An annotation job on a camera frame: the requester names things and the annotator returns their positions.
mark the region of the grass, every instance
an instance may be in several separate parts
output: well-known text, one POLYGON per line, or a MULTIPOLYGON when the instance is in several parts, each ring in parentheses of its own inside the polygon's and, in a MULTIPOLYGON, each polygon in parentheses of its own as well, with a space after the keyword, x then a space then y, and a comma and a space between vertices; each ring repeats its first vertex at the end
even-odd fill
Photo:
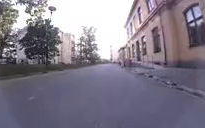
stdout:
POLYGON ((47 73, 50 71, 62 71, 66 69, 76 69, 91 65, 0 65, 0 77, 16 76, 16 75, 30 75, 31 73, 47 73))

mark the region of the white building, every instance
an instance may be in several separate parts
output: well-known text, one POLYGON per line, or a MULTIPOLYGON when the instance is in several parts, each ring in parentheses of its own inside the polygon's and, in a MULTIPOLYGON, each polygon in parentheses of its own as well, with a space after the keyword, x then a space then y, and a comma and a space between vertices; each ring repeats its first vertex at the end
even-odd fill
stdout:
POLYGON ((75 36, 70 33, 60 31, 62 43, 58 46, 59 55, 55 57, 55 63, 74 64, 75 63, 75 36))

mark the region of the building facade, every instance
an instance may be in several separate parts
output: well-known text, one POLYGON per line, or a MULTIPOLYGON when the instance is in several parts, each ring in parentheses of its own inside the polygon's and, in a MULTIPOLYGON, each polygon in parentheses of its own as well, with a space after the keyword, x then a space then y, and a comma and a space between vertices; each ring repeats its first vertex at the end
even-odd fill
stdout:
POLYGON ((205 0, 134 0, 125 28, 132 62, 205 67, 205 0))
POLYGON ((60 38, 62 43, 58 45, 59 56, 55 57, 55 63, 75 64, 76 48, 75 36, 70 33, 60 31, 60 38))

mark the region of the asphalt road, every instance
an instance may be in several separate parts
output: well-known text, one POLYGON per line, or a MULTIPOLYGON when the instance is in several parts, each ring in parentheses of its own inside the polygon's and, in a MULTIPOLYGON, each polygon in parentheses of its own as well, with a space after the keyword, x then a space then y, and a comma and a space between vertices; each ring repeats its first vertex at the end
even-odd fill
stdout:
POLYGON ((205 128, 205 102, 97 65, 0 81, 0 128, 205 128))

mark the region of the sky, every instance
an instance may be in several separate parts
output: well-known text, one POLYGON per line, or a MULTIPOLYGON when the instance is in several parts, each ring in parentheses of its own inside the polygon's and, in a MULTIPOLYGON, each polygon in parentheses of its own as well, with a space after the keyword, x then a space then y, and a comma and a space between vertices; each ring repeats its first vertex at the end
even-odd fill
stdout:
MULTIPOLYGON (((52 23, 63 32, 70 32, 79 38, 82 26, 97 28, 96 43, 102 58, 110 59, 110 46, 113 54, 126 43, 124 29, 133 0, 49 0, 49 6, 57 11, 52 15, 52 23)), ((27 15, 22 7, 16 26, 26 25, 27 15)))

